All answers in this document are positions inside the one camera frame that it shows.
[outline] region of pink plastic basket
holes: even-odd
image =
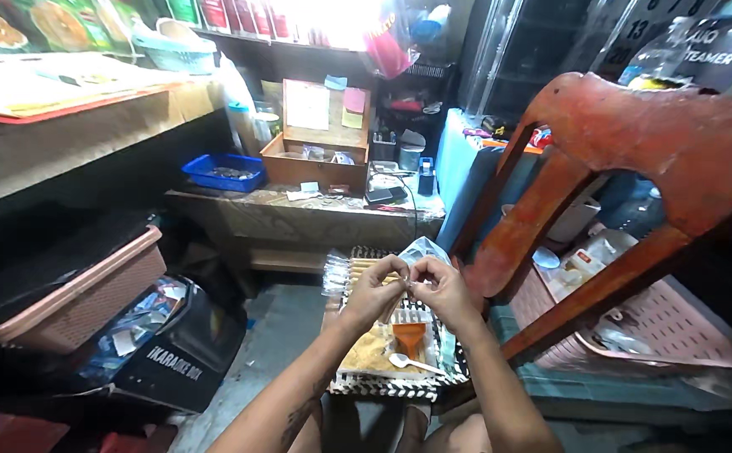
[[[510,303],[521,328],[555,305],[535,269]],[[625,333],[646,341],[655,355],[607,351],[588,335],[576,332],[534,362],[548,369],[594,372],[614,376],[655,376],[732,368],[732,342],[664,281],[623,302],[618,309],[633,319]]]
[[[0,324],[0,344],[68,354],[165,273],[155,226],[22,313]]]

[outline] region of wooden table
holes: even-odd
[[[268,185],[251,193],[186,185],[170,190],[170,204],[201,225],[232,268],[322,273],[326,255],[348,255],[356,245],[400,252],[415,238],[413,212],[364,208],[361,198],[289,201]],[[444,213],[418,213],[418,235],[435,239]]]
[[[30,124],[0,123],[0,198],[222,107],[211,77],[168,91]]]

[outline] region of plastic spoon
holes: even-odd
[[[389,355],[389,362],[391,362],[392,365],[398,368],[404,368],[408,365],[413,365],[415,367],[420,367],[423,370],[427,370],[429,372],[434,372],[438,374],[443,374],[444,376],[447,375],[444,371],[438,369],[437,367],[432,367],[428,364],[423,364],[422,362],[417,362],[416,360],[411,360],[408,358],[405,354],[398,354],[394,353],[392,355]]]

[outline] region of orange spatula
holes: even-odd
[[[425,335],[425,323],[392,324],[391,327],[394,331],[394,337],[399,340],[403,349],[405,349],[405,354],[411,360],[416,360],[417,345],[419,345],[422,336]]]

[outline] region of yellow sticky note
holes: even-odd
[[[343,109],[341,124],[347,128],[361,129],[363,126],[363,115],[353,114],[349,110]]]

